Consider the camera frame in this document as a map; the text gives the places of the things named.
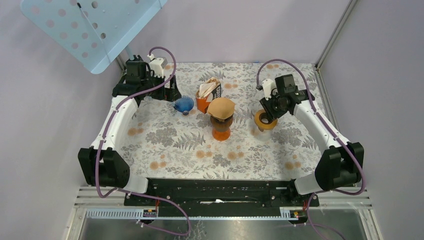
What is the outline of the orange coffee filter box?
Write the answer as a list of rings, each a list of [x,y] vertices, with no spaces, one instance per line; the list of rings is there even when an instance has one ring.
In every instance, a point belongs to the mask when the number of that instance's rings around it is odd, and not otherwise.
[[[203,114],[206,114],[210,103],[221,96],[221,81],[216,77],[211,77],[209,80],[199,85],[199,89],[195,94],[197,109]]]

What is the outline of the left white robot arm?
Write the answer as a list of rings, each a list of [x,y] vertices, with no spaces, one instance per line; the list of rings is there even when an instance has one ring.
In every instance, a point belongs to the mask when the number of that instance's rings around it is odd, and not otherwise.
[[[145,97],[167,102],[182,97],[175,75],[164,76],[167,63],[164,57],[154,57],[150,62],[137,57],[126,62],[126,71],[112,90],[109,113],[99,134],[90,147],[81,148],[77,155],[88,185],[136,193],[136,199],[144,206],[154,202],[155,192],[148,187],[148,179],[131,173],[118,148]]]

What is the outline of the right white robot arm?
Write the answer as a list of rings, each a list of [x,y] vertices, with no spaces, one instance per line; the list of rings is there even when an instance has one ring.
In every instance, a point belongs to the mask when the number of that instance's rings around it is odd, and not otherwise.
[[[268,123],[286,113],[291,114],[304,125],[321,152],[314,172],[292,181],[292,189],[286,193],[291,205],[301,205],[307,194],[335,191],[362,180],[363,146],[359,142],[351,142],[337,131],[316,107],[315,97],[310,91],[299,89],[293,75],[265,79],[258,89],[264,94],[260,104]]]

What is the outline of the blue dripper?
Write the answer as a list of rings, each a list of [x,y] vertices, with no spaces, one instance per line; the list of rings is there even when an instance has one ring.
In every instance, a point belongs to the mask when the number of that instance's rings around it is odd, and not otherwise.
[[[194,107],[194,100],[189,96],[182,96],[174,102],[173,108],[187,116]]]

